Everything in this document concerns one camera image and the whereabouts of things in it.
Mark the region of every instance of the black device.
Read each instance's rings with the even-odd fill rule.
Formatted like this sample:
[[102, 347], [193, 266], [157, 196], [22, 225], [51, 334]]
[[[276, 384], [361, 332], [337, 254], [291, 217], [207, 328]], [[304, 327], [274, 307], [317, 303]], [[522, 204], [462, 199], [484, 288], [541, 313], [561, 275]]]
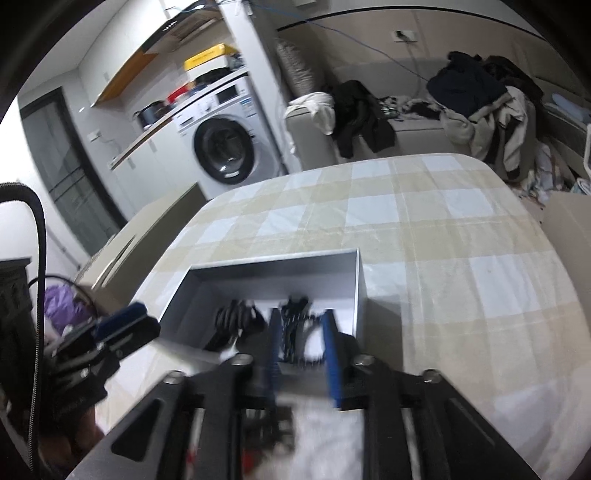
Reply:
[[[412, 480], [402, 410], [411, 412], [425, 480], [519, 479], [538, 476], [501, 435], [435, 370], [410, 375], [363, 355], [337, 329], [331, 310], [321, 319], [329, 390], [341, 410], [365, 411], [364, 480]], [[205, 410], [195, 479], [242, 478], [244, 409], [276, 409], [281, 313], [250, 336], [241, 352], [214, 370], [162, 379], [72, 472], [77, 480], [181, 478], [194, 413]]]
[[[10, 427], [23, 438], [30, 432], [35, 371], [35, 327], [25, 270], [29, 263], [28, 258], [0, 261], [1, 396]], [[147, 315], [144, 305], [135, 303], [110, 317], [89, 320], [47, 345], [39, 390], [39, 434], [74, 439], [85, 412], [107, 396], [105, 382], [120, 361], [159, 334], [158, 321]], [[3, 427], [8, 426], [0, 421], [0, 430]]]

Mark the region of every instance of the white wall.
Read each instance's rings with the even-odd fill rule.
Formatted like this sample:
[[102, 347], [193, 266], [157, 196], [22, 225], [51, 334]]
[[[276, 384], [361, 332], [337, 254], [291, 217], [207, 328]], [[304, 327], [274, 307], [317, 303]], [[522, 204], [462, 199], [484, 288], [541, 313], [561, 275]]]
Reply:
[[[315, 4], [295, 8], [291, 0], [265, 0], [272, 8], [285, 10], [291, 14], [304, 18], [317, 17], [336, 12], [343, 12], [355, 8], [370, 7], [439, 7], [469, 12], [507, 22], [516, 27], [525, 28], [532, 33], [536, 30], [523, 17], [515, 13], [501, 0], [318, 0]], [[298, 21], [297, 18], [273, 14], [273, 21], [277, 28], [290, 25]]]
[[[157, 100], [165, 100], [168, 95], [187, 83], [184, 61], [218, 43], [236, 46], [223, 21], [212, 25], [178, 50], [158, 55], [133, 79], [120, 96], [127, 118], [131, 120], [134, 112]], [[141, 129], [137, 122], [134, 122], [134, 128], [139, 135]]]
[[248, 75], [279, 147], [283, 163], [289, 173], [301, 171], [300, 160], [290, 151], [283, 120], [287, 101], [281, 71], [275, 58], [277, 32], [271, 19], [267, 12], [251, 12], [242, 3], [226, 3], [222, 0], [217, 2], [248, 67]]
[[[119, 154], [119, 150], [117, 145], [106, 140], [115, 140], [121, 149], [125, 149], [138, 133], [118, 100], [90, 107], [78, 70], [54, 77], [19, 95], [18, 103], [23, 107], [59, 87], [63, 88], [70, 116], [95, 170], [123, 216], [129, 220], [136, 214], [135, 208], [116, 175], [109, 169], [109, 162]], [[91, 143], [87, 135], [95, 130], [101, 131], [102, 138]]]
[[[43, 204], [48, 228], [73, 256], [84, 265], [88, 255], [66, 225], [37, 171], [27, 146], [22, 129], [17, 101], [14, 101], [0, 123], [0, 183], [20, 181], [30, 186], [39, 195]], [[0, 260], [31, 257], [27, 273], [37, 276], [38, 261], [37, 230], [33, 214], [24, 203], [13, 202], [0, 205]], [[49, 237], [47, 238], [47, 272], [74, 278], [76, 266], [62, 253]]]

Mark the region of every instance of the white cabinet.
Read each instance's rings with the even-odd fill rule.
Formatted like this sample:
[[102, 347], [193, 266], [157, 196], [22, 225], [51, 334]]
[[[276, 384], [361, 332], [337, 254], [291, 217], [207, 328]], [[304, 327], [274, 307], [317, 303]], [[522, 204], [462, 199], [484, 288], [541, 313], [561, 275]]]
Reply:
[[117, 166], [114, 172], [124, 195], [133, 205], [135, 213], [137, 213], [150, 203], [150, 199], [145, 189], [138, 182], [135, 170], [135, 162], [127, 158]]
[[166, 20], [159, 0], [128, 0], [121, 7], [80, 62], [80, 78], [91, 105]]
[[178, 134], [174, 122], [158, 130], [148, 142], [152, 142], [156, 161], [175, 188], [187, 187], [197, 181], [197, 161]]
[[142, 193], [153, 202], [174, 189], [158, 162], [150, 141], [141, 144], [129, 157], [134, 166], [135, 180]]
[[148, 142], [115, 167], [115, 175], [137, 212], [175, 188]]
[[122, 31], [134, 51], [158, 30], [167, 17], [158, 0], [129, 0], [119, 11]]

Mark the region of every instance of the black jacket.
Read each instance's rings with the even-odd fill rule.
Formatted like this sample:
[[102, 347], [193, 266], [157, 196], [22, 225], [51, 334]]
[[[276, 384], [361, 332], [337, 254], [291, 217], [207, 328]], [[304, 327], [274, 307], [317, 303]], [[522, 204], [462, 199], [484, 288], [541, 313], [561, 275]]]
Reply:
[[357, 80], [349, 80], [332, 92], [335, 99], [336, 126], [333, 138], [343, 158], [353, 157], [353, 138], [361, 134], [374, 153], [393, 147], [396, 132], [380, 108], [377, 99]]
[[501, 82], [490, 76], [470, 55], [452, 51], [447, 67], [427, 83], [436, 101], [466, 118], [507, 93]]
[[544, 91], [517, 65], [505, 57], [488, 57], [486, 61], [482, 63], [482, 67], [503, 85], [518, 88], [525, 94], [535, 106], [535, 128], [537, 137], [541, 138], [545, 136], [550, 127], [548, 126], [546, 112], [542, 105]]

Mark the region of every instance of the open box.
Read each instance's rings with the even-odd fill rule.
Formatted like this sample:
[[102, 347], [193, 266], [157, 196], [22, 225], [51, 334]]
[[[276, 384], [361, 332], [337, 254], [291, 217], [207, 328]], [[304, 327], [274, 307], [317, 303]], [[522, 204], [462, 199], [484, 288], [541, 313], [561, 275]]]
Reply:
[[[191, 267], [160, 320], [160, 338], [200, 349], [214, 331], [218, 308], [232, 300], [254, 303], [268, 322], [271, 309], [292, 297], [308, 297], [310, 312], [335, 311], [339, 330], [362, 345], [366, 290], [359, 250], [313, 252]], [[320, 329], [306, 341], [304, 354], [324, 351]]]

